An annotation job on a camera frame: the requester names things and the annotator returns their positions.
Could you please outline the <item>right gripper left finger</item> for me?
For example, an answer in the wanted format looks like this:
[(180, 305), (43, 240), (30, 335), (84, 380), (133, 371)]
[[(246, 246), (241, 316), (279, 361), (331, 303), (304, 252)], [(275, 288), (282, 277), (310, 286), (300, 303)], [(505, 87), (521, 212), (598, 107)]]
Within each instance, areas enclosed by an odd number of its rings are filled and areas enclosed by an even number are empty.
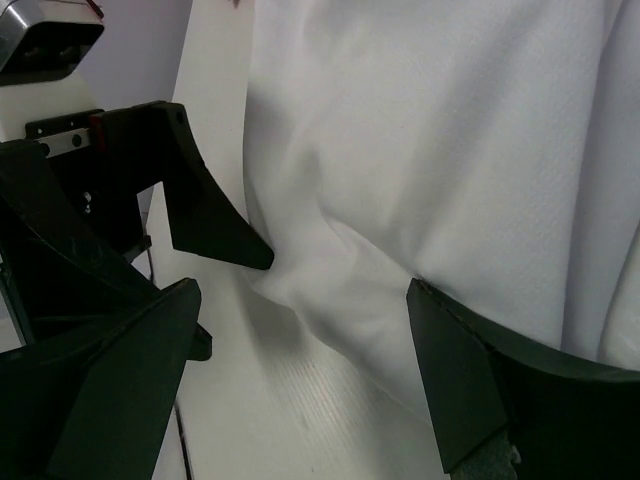
[(122, 313), (2, 353), (2, 478), (151, 478), (200, 302), (197, 282), (184, 279)]

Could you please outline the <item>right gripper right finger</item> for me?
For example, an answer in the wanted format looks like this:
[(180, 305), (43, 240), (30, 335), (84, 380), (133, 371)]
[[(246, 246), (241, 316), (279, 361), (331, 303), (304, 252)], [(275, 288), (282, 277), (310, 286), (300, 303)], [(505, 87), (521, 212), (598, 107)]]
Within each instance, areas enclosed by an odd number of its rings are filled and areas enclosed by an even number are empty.
[(635, 479), (639, 375), (492, 322), (413, 280), (407, 306), (443, 471), (454, 479)]

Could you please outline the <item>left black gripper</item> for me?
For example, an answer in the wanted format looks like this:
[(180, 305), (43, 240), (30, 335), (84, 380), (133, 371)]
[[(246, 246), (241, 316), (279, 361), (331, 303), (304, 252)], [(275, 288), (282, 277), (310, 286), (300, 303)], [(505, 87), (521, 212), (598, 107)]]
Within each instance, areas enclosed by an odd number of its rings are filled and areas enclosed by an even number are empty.
[(82, 341), (92, 360), (209, 360), (196, 281), (159, 289), (130, 264), (151, 246), (137, 194), (163, 186), (176, 250), (257, 270), (274, 252), (207, 169), (185, 107), (85, 110), (24, 132), (1, 146), (1, 257), (26, 338), (1, 358)]

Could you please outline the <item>white t-shirt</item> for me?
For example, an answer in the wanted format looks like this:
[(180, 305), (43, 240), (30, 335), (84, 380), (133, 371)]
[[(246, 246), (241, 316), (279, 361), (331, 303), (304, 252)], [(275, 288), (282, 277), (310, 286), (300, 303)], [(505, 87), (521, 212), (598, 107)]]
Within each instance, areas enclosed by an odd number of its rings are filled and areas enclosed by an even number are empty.
[(423, 280), (639, 365), (635, 1), (259, 1), (244, 125), (252, 281), (421, 418)]

